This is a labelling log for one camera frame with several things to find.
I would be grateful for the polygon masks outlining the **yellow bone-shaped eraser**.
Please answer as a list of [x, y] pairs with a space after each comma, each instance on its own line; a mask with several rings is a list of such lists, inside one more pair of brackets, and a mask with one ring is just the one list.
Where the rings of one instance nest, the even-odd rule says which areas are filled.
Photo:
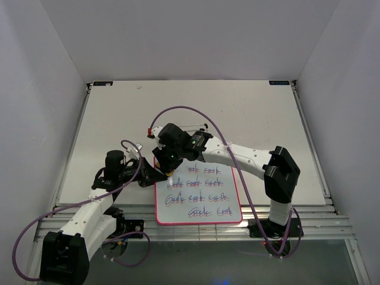
[[173, 174], [174, 174], [174, 170], [171, 170], [171, 171], [166, 171], [166, 170], [163, 170], [161, 167], [160, 167], [160, 163], [159, 162], [156, 162], [156, 169], [159, 170], [162, 174], [166, 175], [167, 177], [171, 177]]

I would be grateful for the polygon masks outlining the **pink framed whiteboard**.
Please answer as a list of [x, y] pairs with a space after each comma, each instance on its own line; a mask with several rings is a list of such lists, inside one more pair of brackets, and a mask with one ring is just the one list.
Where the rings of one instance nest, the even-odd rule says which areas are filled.
[[243, 220], [230, 166], [184, 160], [166, 181], [155, 183], [154, 190], [160, 225], [238, 224]]

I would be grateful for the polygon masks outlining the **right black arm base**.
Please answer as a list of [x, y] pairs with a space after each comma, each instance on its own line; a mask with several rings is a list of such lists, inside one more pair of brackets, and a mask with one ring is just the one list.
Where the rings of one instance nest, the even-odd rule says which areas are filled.
[[[298, 218], [291, 218], [289, 227], [275, 224], [269, 219], [260, 219], [259, 221], [267, 238], [272, 239], [270, 242], [264, 240], [264, 247], [270, 255], [276, 258], [287, 258], [298, 250], [304, 235]], [[291, 246], [290, 238], [298, 238], [294, 248]]]

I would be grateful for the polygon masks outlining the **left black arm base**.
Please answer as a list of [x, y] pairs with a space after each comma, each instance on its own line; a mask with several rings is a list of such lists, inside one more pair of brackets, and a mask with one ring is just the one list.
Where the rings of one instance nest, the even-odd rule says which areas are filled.
[[[105, 211], [104, 214], [111, 216], [116, 220], [116, 230], [107, 237], [107, 240], [116, 238], [129, 232], [142, 232], [144, 230], [144, 220], [126, 219], [124, 211], [120, 208], [110, 207]], [[103, 253], [110, 258], [121, 257], [126, 252], [126, 249], [128, 247], [128, 239], [130, 238], [142, 239], [143, 235], [133, 234], [104, 244], [102, 245]]]

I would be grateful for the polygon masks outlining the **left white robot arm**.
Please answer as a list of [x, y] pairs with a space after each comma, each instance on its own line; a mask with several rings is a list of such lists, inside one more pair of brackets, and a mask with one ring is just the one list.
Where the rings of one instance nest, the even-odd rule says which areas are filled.
[[113, 206], [125, 183], [142, 188], [166, 181], [167, 176], [152, 167], [146, 158], [126, 160], [121, 150], [108, 151], [105, 167], [94, 179], [89, 203], [82, 205], [71, 220], [43, 240], [40, 279], [55, 284], [83, 284], [90, 260], [106, 240], [126, 248], [127, 238], [141, 238], [142, 220], [130, 221]]

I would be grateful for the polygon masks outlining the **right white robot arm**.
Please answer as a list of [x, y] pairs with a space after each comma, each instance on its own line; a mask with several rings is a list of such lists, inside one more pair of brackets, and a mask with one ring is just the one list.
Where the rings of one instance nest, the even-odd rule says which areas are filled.
[[228, 145], [205, 131], [190, 135], [173, 123], [149, 129], [148, 137], [156, 141], [153, 154], [159, 170], [165, 174], [172, 173], [188, 160], [234, 167], [240, 175], [247, 172], [263, 180], [265, 194], [270, 199], [270, 213], [267, 220], [258, 222], [254, 229], [271, 238], [289, 232], [292, 197], [300, 169], [286, 148], [256, 150]]

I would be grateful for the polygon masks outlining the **left blue corner label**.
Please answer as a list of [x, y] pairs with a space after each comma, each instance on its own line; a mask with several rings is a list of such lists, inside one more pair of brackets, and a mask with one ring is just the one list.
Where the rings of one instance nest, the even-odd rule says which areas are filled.
[[108, 86], [113, 86], [113, 81], [95, 81], [93, 83], [93, 86], [105, 86], [105, 87], [108, 87]]

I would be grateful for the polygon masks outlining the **blue corner label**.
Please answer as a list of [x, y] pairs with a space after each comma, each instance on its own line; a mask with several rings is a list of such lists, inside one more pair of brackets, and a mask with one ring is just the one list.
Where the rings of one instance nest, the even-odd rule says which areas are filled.
[[289, 86], [290, 82], [287, 80], [269, 80], [271, 86]]
[[108, 86], [113, 86], [113, 81], [95, 81], [93, 83], [93, 86], [105, 86], [105, 87], [108, 87]]

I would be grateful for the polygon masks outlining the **right blue corner label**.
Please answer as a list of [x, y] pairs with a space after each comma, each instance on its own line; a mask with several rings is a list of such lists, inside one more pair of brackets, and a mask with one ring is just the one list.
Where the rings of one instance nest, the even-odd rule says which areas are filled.
[[290, 82], [287, 80], [269, 80], [271, 86], [289, 86]]

